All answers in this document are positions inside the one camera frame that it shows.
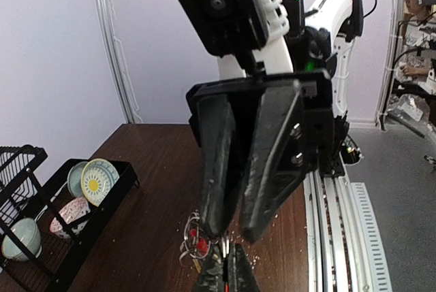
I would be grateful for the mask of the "large keyring with red handle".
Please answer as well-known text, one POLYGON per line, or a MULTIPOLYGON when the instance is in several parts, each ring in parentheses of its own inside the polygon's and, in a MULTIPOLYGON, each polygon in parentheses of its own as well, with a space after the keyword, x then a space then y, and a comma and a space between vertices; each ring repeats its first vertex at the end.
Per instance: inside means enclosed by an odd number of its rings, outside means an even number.
POLYGON ((230 254, 230 240, 228 234, 221 238, 210 238, 200 226, 200 214, 196 210, 192 212, 183 228, 183 239, 179 247, 178 258, 181 265, 187 262, 192 268, 200 273, 202 265, 214 246, 218 246, 221 256, 225 259, 230 254))

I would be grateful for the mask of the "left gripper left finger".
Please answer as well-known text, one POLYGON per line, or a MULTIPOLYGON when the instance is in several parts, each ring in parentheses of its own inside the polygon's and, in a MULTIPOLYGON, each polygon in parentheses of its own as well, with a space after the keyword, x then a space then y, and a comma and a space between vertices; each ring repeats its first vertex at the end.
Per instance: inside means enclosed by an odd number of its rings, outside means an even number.
POLYGON ((201 272, 194 285, 195 292, 227 291, 227 259, 222 245, 214 245, 205 258, 201 272))

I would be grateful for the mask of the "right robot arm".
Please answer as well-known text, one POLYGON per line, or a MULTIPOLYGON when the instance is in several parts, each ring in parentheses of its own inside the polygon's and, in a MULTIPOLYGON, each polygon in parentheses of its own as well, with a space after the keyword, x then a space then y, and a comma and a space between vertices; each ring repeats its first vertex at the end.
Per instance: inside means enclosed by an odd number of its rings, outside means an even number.
POLYGON ((211 239, 240 210, 256 242, 309 172, 331 176, 347 136, 335 94, 362 35, 362 0, 179 0, 219 79, 186 95, 202 150, 200 226, 211 239))

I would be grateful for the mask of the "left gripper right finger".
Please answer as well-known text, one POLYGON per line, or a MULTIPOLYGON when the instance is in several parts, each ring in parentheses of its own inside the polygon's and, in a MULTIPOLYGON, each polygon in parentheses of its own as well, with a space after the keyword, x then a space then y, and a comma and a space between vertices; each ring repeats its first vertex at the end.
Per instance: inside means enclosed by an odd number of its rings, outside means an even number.
POLYGON ((241 244, 231 243, 225 257, 225 291, 260 292, 255 275, 241 244))

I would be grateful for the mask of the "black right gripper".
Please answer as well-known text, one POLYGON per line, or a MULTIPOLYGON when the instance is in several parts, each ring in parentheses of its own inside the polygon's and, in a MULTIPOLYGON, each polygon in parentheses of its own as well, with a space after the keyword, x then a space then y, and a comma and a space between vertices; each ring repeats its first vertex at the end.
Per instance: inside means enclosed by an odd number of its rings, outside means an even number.
POLYGON ((201 225, 209 236, 220 236, 227 227, 225 190, 245 186, 240 228, 255 243, 316 158, 330 160, 328 74, 300 71, 196 84, 186 100, 203 154, 201 225))

